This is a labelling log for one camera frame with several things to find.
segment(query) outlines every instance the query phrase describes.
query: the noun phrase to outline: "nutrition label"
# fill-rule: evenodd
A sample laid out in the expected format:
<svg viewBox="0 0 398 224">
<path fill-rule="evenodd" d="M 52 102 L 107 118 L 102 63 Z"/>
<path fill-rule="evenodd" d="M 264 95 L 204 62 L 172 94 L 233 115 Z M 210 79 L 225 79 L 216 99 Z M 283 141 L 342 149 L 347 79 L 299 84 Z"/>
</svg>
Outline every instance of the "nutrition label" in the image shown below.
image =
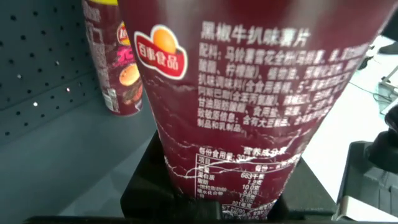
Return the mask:
<svg viewBox="0 0 398 224">
<path fill-rule="evenodd" d="M 368 43 L 331 51 L 304 50 L 308 49 L 311 36 L 306 27 L 245 27 L 203 21 L 198 46 L 197 126 L 245 133 L 299 127 L 326 116 L 336 94 L 341 93 L 367 51 Z M 223 205 L 224 214 L 261 218 L 274 204 L 270 201 L 256 205 L 264 177 L 294 166 L 300 159 L 298 153 L 287 160 L 271 162 L 284 155 L 289 145 L 265 149 L 242 146 L 237 154 L 199 147 L 196 198 L 220 198 L 229 191 L 239 192 L 239 200 Z M 227 183 L 215 184 L 226 171 L 237 172 L 245 184 L 240 189 L 228 189 Z"/>
</svg>

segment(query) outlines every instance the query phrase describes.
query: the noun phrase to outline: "black base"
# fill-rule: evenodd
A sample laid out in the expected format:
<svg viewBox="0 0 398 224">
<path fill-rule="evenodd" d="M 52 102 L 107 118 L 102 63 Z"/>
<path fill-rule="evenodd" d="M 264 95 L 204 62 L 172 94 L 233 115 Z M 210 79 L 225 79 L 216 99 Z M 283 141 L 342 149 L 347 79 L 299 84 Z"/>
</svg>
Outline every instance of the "black base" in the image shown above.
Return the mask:
<svg viewBox="0 0 398 224">
<path fill-rule="evenodd" d="M 351 196 L 398 217 L 398 175 L 368 161 L 367 148 L 371 144 L 359 141 L 349 146 L 339 198 Z"/>
<path fill-rule="evenodd" d="M 199 221 L 222 217 L 218 202 L 195 201 L 174 191 L 157 132 L 123 193 L 121 208 L 126 218 L 145 220 Z M 268 219 L 330 220 L 335 211 L 336 204 L 301 160 Z"/>
</svg>

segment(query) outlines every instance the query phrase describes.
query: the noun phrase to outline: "dark red chip canister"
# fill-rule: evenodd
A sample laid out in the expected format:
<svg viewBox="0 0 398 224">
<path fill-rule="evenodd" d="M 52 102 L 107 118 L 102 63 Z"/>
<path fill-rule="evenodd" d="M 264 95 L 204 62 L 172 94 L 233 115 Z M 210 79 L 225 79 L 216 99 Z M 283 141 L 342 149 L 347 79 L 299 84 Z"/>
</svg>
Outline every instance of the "dark red chip canister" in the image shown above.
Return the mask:
<svg viewBox="0 0 398 224">
<path fill-rule="evenodd" d="M 264 219 L 396 1 L 119 6 L 175 188 Z"/>
</svg>

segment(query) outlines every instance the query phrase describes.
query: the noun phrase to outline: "baishi foods logo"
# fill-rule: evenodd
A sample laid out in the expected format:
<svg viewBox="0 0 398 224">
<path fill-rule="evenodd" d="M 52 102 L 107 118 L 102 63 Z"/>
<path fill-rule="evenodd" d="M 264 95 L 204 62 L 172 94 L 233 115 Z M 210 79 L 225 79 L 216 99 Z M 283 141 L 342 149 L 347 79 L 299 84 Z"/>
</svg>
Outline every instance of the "baishi foods logo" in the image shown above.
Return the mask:
<svg viewBox="0 0 398 224">
<path fill-rule="evenodd" d="M 148 68 L 163 76 L 181 80 L 187 71 L 187 53 L 178 44 L 173 32 L 163 25 L 156 25 L 150 37 L 142 32 L 134 33 L 134 43 L 139 60 Z"/>
</svg>

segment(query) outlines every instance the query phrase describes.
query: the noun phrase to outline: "orange logo circle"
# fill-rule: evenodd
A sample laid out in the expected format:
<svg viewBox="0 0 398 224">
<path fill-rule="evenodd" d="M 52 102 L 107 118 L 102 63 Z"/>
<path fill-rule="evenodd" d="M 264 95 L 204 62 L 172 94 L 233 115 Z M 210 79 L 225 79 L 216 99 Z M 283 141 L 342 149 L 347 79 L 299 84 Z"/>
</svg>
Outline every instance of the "orange logo circle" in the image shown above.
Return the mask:
<svg viewBox="0 0 398 224">
<path fill-rule="evenodd" d="M 159 28 L 154 32 L 154 44 L 163 51 L 175 54 L 177 51 L 177 44 L 174 41 L 170 32 L 165 29 Z"/>
</svg>

